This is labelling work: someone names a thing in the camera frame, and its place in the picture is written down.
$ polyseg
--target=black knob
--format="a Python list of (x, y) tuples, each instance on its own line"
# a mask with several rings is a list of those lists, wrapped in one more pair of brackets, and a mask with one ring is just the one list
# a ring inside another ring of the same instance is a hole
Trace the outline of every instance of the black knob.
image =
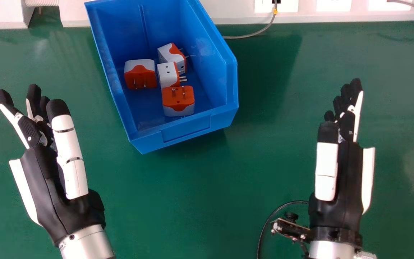
[(295, 213), (291, 213), (291, 212), (286, 212), (284, 217), (286, 220), (292, 223), (296, 223), (296, 220), (298, 219), (298, 215)]

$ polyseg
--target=white corrugated hose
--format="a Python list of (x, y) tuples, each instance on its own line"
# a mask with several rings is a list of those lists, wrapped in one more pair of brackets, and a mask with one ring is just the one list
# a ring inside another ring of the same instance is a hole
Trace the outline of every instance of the white corrugated hose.
[(59, 0), (25, 0), (27, 6), (59, 6)]

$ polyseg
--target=blue plastic bin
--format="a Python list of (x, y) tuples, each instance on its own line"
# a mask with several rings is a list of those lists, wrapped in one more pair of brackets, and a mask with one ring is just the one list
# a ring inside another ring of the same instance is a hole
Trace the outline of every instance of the blue plastic bin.
[[(239, 107), (237, 60), (198, 0), (99, 0), (85, 3), (103, 69), (129, 141), (144, 154), (231, 125)], [(185, 85), (195, 112), (166, 117), (160, 88), (129, 90), (124, 63), (154, 59), (175, 43), (187, 58)]]

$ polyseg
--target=green table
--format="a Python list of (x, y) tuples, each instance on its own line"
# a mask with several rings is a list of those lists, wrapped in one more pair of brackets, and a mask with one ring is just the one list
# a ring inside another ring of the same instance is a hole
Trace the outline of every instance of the green table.
[[(377, 148), (365, 249), (380, 259), (414, 258), (413, 22), (279, 24), (228, 41), (239, 62), (231, 127), (147, 155), (127, 140), (90, 29), (62, 28), (53, 9), (30, 27), (0, 31), (0, 88), (19, 108), (33, 82), (67, 102), (119, 258), (254, 258), (269, 213), (313, 191), (318, 125), (355, 77), (365, 89), (360, 142)], [(57, 259), (7, 163), (23, 150), (0, 113), (0, 259)], [(304, 208), (297, 211), (304, 223)], [(301, 254), (283, 237), (267, 235), (264, 244), (265, 259)]]

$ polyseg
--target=robotic hand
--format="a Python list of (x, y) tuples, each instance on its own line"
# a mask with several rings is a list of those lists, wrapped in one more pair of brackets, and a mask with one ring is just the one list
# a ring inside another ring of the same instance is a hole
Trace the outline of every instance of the robotic hand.
[(36, 224), (45, 228), (64, 259), (113, 259), (105, 233), (105, 208), (87, 187), (86, 169), (67, 105), (41, 97), (32, 84), (27, 114), (0, 90), (0, 110), (15, 128), (26, 151), (9, 161), (23, 203)]
[[(327, 111), (319, 126), (309, 228), (297, 225), (294, 213), (286, 213), (272, 225), (272, 233), (297, 241), (311, 259), (376, 259), (362, 251), (359, 234), (360, 219), (370, 206), (375, 157), (374, 147), (363, 149), (357, 143), (362, 102), (360, 79), (354, 79), (335, 97), (335, 113)], [(309, 252), (304, 242), (310, 244)]]

